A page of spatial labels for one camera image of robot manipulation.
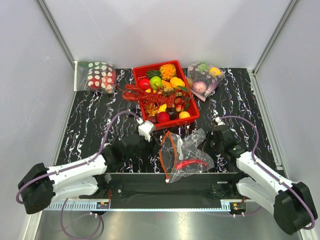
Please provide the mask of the dark brown fake fruit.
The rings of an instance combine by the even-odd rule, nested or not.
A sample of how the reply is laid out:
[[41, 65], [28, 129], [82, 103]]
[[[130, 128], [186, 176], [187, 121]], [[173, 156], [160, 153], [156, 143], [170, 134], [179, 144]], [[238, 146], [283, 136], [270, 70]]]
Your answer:
[[158, 123], [158, 120], [157, 120], [156, 116], [149, 116], [149, 117], [147, 117], [147, 120], [152, 122], [153, 124], [157, 124]]

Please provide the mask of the clear zip top bag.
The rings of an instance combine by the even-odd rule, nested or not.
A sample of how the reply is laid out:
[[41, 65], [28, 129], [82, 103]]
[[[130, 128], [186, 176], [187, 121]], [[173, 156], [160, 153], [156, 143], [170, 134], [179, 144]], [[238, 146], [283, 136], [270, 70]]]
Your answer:
[[[174, 183], [182, 177], [206, 172], [215, 166], [213, 158], [197, 148], [205, 137], [206, 133], [203, 129], [199, 129], [185, 138], [170, 131], [165, 134], [161, 142], [159, 160], [167, 184]], [[189, 159], [202, 160], [208, 166], [192, 164], [182, 169], [176, 169], [178, 163]]]

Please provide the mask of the red chili pepper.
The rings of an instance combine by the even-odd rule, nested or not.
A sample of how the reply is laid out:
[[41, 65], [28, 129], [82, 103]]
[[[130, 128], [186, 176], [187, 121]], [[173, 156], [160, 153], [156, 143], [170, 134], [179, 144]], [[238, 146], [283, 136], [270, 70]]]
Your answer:
[[184, 160], [184, 161], [178, 163], [178, 164], [175, 166], [175, 168], [176, 168], [177, 170], [181, 170], [181, 169], [183, 169], [183, 168], [185, 168], [185, 167], [187, 167], [187, 166], [189, 166], [189, 165], [194, 165], [194, 164], [200, 164], [200, 165], [203, 165], [203, 166], [205, 166], [205, 167], [208, 166], [208, 164], [207, 164], [206, 162], [204, 162], [204, 161], [202, 161], [202, 160], [200, 160], [200, 159], [187, 159], [187, 160]]

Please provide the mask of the red plastic lobster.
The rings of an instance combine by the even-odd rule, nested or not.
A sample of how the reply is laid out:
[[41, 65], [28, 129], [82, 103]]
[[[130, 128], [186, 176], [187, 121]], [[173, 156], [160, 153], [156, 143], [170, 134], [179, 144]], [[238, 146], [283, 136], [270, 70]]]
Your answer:
[[137, 85], [126, 84], [125, 90], [122, 92], [122, 98], [131, 102], [140, 102], [145, 109], [151, 109], [163, 104], [171, 107], [175, 103], [176, 96], [173, 92], [167, 95], [165, 92], [161, 92], [160, 88], [156, 92], [154, 92], [154, 89], [146, 92]]

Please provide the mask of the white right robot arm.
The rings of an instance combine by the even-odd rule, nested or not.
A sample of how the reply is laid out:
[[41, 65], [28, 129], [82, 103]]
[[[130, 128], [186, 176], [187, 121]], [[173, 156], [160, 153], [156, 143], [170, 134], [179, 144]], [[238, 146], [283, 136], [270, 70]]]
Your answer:
[[227, 125], [216, 125], [207, 132], [202, 145], [206, 153], [221, 155], [240, 170], [242, 178], [227, 185], [230, 197], [242, 195], [255, 201], [288, 235], [315, 225], [318, 213], [308, 186], [283, 177], [263, 163]]

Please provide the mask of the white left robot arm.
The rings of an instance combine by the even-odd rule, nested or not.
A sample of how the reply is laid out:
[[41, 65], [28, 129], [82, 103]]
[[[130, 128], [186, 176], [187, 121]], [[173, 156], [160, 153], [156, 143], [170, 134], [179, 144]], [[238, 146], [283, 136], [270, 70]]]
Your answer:
[[113, 173], [134, 158], [148, 158], [160, 150], [160, 140], [146, 140], [135, 133], [116, 140], [102, 152], [87, 158], [52, 167], [35, 164], [18, 184], [16, 200], [24, 205], [28, 215], [38, 213], [51, 203], [72, 197], [103, 198], [108, 193], [100, 175]]

